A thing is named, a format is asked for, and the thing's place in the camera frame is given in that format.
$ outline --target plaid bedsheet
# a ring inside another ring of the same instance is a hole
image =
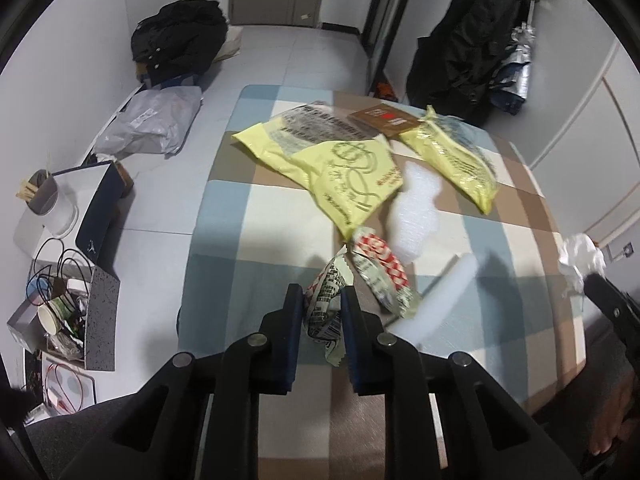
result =
[[[255,332],[262,316],[282,307],[289,283],[306,288],[342,243],[311,195],[251,156],[236,132],[288,108],[322,100],[353,112],[378,100],[341,92],[247,86],[222,140],[204,192],[186,269],[179,345],[196,356],[223,351]],[[400,105],[420,116],[417,108]],[[490,215],[443,180],[436,200],[439,231],[408,266],[423,293],[457,254],[481,263],[474,283],[433,336],[426,351],[469,352],[529,412],[548,402],[585,361],[578,305],[562,296],[554,220],[529,169],[513,146],[484,135],[473,139],[493,163],[500,190]],[[402,169],[425,164],[392,141]],[[385,238],[383,205],[367,226]],[[364,310],[379,312],[356,276]],[[441,429],[436,430],[441,436]],[[384,401],[357,397],[345,366],[333,368],[324,348],[306,335],[293,391],[262,396],[260,478],[382,478]]]

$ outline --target black coat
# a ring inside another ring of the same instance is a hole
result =
[[[225,43],[226,30],[218,2],[179,0],[138,24],[131,37],[133,59],[146,65],[152,85],[203,74]]]
[[[491,107],[488,86],[528,10],[528,0],[452,0],[431,35],[418,38],[406,81],[409,102],[480,126]]]

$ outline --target door frame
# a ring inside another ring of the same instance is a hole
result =
[[[386,35],[386,38],[384,38],[383,40],[384,46],[382,48],[382,54],[380,55],[378,66],[375,67],[375,72],[369,88],[370,92],[375,90],[376,81],[383,76],[383,70],[385,69],[386,60],[389,58],[389,53],[391,53],[391,48],[393,47],[394,40],[396,39],[396,34],[398,33],[398,28],[400,27],[400,23],[402,21],[402,17],[404,16],[404,11],[406,10],[408,1],[409,0],[398,0],[398,7],[396,8],[395,15],[393,16],[389,32]],[[370,35],[372,32],[371,29],[373,27],[373,23],[376,19],[376,14],[379,11],[380,4],[381,0],[371,0],[369,13],[367,14],[367,20],[365,21],[364,30],[362,31],[362,35],[360,37],[360,43],[369,58],[372,57],[375,48],[375,44],[370,43]]]

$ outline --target white cup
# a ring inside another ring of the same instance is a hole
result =
[[[64,238],[78,220],[78,208],[51,175],[29,202],[31,209],[54,238]]]

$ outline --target person's foot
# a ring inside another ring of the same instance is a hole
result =
[[[597,416],[591,438],[589,451],[598,455],[607,452],[613,443],[613,439],[628,440],[635,430],[637,418],[624,420],[625,415],[633,405],[633,389],[636,375],[631,372],[626,375],[613,389],[602,411]]]

